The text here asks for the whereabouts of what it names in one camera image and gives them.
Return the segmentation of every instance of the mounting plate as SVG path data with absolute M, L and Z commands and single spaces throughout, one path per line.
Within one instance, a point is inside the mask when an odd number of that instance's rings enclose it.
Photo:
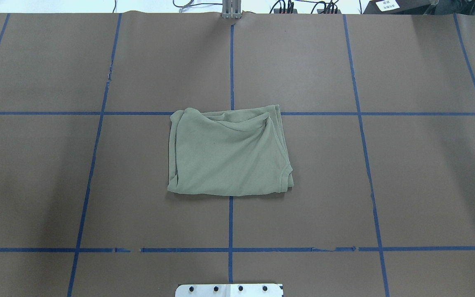
M 175 297 L 283 297 L 281 284 L 180 285 Z

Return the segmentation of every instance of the white metal bracket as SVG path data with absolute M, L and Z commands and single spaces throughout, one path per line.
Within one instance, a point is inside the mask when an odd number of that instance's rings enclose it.
M 223 0 L 223 19 L 241 19 L 241 0 Z
M 180 285 L 175 297 L 283 297 L 281 284 Z

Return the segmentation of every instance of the folded garment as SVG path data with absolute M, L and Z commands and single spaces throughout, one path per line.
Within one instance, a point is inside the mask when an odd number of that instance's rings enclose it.
M 279 105 L 170 117 L 170 192 L 244 196 L 292 187 Z

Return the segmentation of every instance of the folded cloth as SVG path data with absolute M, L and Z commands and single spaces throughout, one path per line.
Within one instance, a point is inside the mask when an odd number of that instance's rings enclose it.
M 292 187 L 279 105 L 170 117 L 170 192 L 244 196 Z

